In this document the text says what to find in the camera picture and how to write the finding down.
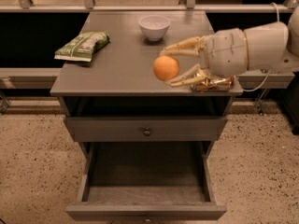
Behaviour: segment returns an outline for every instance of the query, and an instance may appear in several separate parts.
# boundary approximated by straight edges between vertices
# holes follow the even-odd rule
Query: orange
[[[159,56],[153,64],[153,73],[157,78],[166,81],[176,77],[179,72],[178,60],[170,56]]]

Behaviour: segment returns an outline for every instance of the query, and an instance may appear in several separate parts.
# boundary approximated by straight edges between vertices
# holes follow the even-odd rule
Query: white bowl
[[[150,15],[139,20],[143,35],[150,41],[160,40],[167,32],[170,20],[163,16]]]

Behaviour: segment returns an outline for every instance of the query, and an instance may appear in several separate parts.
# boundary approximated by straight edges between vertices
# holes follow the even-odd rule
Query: snack package
[[[88,32],[78,35],[55,52],[55,59],[90,62],[93,54],[105,46],[110,38],[106,32]]]

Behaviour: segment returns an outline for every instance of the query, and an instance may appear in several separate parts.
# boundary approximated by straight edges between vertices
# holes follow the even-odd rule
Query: floor
[[[299,223],[299,136],[275,102],[263,110],[260,116],[251,101],[233,104],[208,159],[217,204],[227,213],[193,223]],[[76,201],[85,158],[63,119],[55,100],[11,101],[0,116],[0,218],[7,224],[77,223],[64,209]]]

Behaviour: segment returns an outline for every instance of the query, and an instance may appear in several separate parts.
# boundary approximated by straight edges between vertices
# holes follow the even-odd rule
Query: gray tabletop
[[[165,37],[149,42],[138,25],[146,15],[164,15],[170,20]],[[53,96],[144,96],[144,95],[239,95],[236,82],[230,91],[193,92],[189,86],[171,88],[153,74],[153,62],[163,47],[180,40],[213,34],[213,29],[201,11],[99,11],[92,12],[82,32],[106,31],[111,42],[93,55],[90,66],[65,63],[51,90]],[[180,73],[204,58],[177,57]]]

